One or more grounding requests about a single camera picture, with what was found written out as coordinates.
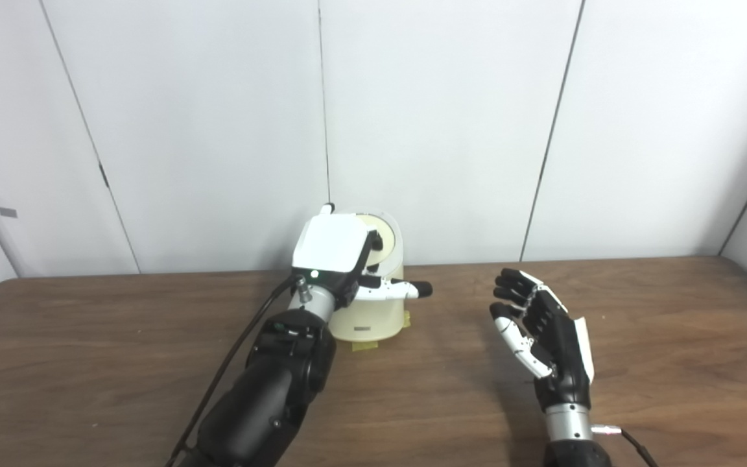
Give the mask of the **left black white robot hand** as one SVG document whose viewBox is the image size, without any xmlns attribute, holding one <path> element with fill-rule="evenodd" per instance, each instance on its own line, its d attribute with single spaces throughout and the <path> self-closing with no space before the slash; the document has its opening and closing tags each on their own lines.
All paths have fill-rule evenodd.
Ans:
<svg viewBox="0 0 747 467">
<path fill-rule="evenodd" d="M 355 301 L 415 300 L 432 296 L 432 284 L 386 278 L 385 260 L 396 257 L 396 230 L 338 213 L 324 204 L 294 246 L 290 307 L 331 315 Z"/>
</svg>

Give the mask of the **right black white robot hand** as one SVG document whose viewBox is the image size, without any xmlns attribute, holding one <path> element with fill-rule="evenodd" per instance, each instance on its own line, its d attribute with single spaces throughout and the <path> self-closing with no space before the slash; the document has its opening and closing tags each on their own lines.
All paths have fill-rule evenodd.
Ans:
<svg viewBox="0 0 747 467">
<path fill-rule="evenodd" d="M 542 411 L 592 407 L 594 364 L 583 317 L 572 318 L 551 288 L 518 269 L 501 269 L 490 316 L 503 341 L 533 376 Z"/>
</svg>

